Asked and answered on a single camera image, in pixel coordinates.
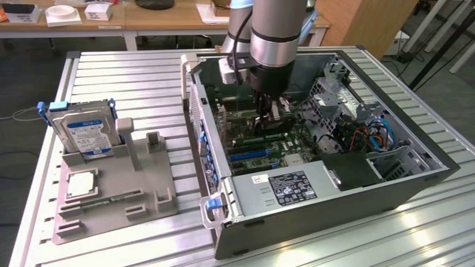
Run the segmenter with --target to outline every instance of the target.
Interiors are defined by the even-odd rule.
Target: hard drive label
[[[269,177],[268,182],[280,206],[317,197],[304,171]]]
[[[101,132],[101,120],[81,121],[68,124],[68,131],[76,146],[85,155],[98,155],[110,150],[112,145],[106,134]]]

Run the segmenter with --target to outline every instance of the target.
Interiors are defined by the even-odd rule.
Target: aluminum table
[[[10,266],[475,266],[475,147],[365,50],[341,49],[461,166],[444,182],[392,211],[215,260],[212,236],[201,226],[180,100],[180,55],[212,50],[72,54],[56,101],[112,97],[119,117],[135,120],[135,139],[159,130],[167,138],[180,213],[54,245],[50,218],[62,145],[48,128]],[[373,100],[363,84],[352,87],[365,102]]]

